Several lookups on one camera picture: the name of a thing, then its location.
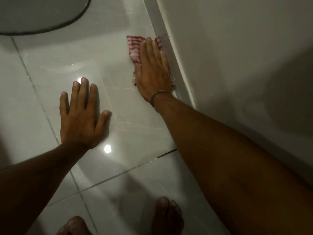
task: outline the bracelet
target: bracelet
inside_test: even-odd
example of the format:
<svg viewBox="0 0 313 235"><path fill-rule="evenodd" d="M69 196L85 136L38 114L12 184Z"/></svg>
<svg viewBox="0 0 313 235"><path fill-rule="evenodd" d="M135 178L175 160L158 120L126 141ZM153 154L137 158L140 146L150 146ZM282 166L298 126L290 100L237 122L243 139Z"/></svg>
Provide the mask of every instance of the bracelet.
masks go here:
<svg viewBox="0 0 313 235"><path fill-rule="evenodd" d="M152 94L152 96L150 98L150 101L149 101L149 103L150 103L150 105L152 105L152 107L154 107L153 100L154 100L155 96L158 95L158 94L162 94L162 93L169 93L169 92L164 91L164 90L158 90L158 91L156 91L155 93Z"/></svg>

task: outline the white wall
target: white wall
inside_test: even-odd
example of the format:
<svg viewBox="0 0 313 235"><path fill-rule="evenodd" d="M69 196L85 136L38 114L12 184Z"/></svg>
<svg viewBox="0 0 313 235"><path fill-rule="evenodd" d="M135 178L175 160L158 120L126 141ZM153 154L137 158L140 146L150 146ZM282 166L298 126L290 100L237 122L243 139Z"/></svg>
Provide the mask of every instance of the white wall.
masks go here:
<svg viewBox="0 0 313 235"><path fill-rule="evenodd" d="M313 0L157 1L197 109L313 182Z"/></svg>

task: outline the foot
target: foot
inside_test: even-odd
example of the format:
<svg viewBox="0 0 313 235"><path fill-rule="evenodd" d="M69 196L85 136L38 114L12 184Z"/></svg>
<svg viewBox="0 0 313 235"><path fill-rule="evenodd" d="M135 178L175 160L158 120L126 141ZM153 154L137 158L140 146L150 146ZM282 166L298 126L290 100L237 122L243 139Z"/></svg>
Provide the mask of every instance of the foot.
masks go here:
<svg viewBox="0 0 313 235"><path fill-rule="evenodd" d="M65 225L63 225L56 235L92 235L85 221L79 217L72 217Z"/></svg>
<svg viewBox="0 0 313 235"><path fill-rule="evenodd" d="M184 228L182 211L175 201L161 197L156 201L152 235L180 235Z"/></svg>

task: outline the glossy floor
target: glossy floor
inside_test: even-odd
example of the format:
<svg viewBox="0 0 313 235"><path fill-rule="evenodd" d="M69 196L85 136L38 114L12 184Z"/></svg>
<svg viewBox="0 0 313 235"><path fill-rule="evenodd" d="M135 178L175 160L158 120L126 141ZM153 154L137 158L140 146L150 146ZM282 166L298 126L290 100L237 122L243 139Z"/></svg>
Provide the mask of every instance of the glossy floor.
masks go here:
<svg viewBox="0 0 313 235"><path fill-rule="evenodd" d="M0 37L2 168L60 143L59 97L73 81L95 83L100 109L113 112L108 138L72 168L28 234L55 234L75 215L93 234L143 234L161 195L182 206L184 233L225 231L178 153L154 160L176 147L131 83L127 35L154 37L143 0L92 0L70 26Z"/></svg>

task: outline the fingernail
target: fingernail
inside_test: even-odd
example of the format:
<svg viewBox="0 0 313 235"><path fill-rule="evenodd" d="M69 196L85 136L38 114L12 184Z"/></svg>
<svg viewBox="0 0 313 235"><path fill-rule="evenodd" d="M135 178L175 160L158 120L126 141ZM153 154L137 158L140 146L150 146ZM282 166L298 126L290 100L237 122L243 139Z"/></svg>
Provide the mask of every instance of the fingernail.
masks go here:
<svg viewBox="0 0 313 235"><path fill-rule="evenodd" d="M105 114L106 116L109 116L109 115L111 114L111 112L108 111L108 110L105 110L105 111L104 111L104 114Z"/></svg>

